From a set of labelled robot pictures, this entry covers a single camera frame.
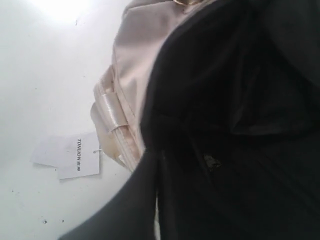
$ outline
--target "black fabric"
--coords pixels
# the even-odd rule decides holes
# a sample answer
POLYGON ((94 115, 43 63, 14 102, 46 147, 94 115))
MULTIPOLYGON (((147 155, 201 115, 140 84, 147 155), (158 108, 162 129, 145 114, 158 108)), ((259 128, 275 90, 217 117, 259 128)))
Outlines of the black fabric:
POLYGON ((176 29, 138 169, 63 239, 153 239, 156 193, 163 240, 320 239, 319 25, 315 0, 217 0, 176 29))

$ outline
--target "beige bag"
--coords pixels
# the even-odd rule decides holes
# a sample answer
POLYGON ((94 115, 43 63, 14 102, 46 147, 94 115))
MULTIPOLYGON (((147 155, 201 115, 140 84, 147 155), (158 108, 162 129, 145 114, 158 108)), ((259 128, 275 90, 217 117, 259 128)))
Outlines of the beige bag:
POLYGON ((133 171, 145 146, 140 131, 155 59, 171 32, 214 0, 133 0, 113 46, 112 65, 94 88, 91 117, 105 154, 133 171))

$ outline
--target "white surface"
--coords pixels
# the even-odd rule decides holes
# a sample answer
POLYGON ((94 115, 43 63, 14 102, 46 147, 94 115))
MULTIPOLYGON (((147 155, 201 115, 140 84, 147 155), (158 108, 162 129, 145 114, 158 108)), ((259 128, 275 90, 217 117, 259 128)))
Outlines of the white surface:
POLYGON ((0 0, 0 240, 56 240, 128 178, 110 159, 100 175, 64 181, 29 162, 46 136, 95 130, 92 88, 128 2, 0 0))

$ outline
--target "white background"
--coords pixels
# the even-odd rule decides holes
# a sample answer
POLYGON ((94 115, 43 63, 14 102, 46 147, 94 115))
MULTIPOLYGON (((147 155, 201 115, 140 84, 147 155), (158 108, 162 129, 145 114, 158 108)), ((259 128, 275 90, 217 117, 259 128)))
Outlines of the white background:
POLYGON ((0 240, 56 240, 128 178, 108 158, 100 175, 64 181, 29 160, 45 136, 95 130, 92 89, 129 1, 0 0, 0 240))

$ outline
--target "white paper tag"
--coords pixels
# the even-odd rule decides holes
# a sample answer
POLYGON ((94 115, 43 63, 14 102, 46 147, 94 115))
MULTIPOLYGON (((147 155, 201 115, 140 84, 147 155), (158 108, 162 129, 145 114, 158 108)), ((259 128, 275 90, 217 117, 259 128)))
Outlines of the white paper tag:
POLYGON ((97 134, 51 136, 35 149, 31 162, 58 168, 59 179, 100 173, 97 134))

